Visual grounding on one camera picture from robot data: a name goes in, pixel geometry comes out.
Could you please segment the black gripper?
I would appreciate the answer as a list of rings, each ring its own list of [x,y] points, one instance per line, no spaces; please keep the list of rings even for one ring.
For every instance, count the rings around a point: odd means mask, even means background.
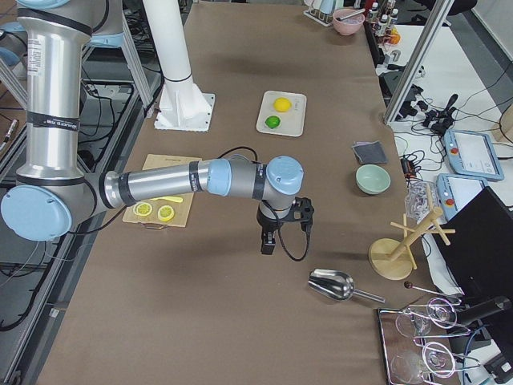
[[[313,227],[314,208],[312,201],[307,197],[295,197],[286,214],[281,217],[278,210],[273,208],[267,200],[261,202],[263,208],[257,211],[257,222],[261,226],[261,253],[273,254],[276,239],[275,231],[281,228],[285,222],[299,222],[301,230],[310,235]]]

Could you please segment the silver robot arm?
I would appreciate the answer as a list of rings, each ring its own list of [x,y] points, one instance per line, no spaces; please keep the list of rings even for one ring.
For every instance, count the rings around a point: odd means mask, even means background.
[[[300,163],[278,156],[267,164],[242,159],[199,160],[141,172],[84,173],[77,165],[82,49],[121,47],[119,1],[21,1],[28,34],[25,164],[1,202],[6,225],[20,237],[49,241],[104,212],[149,198],[206,191],[259,201],[261,251],[271,254],[281,226],[313,225],[313,206],[298,192]]]

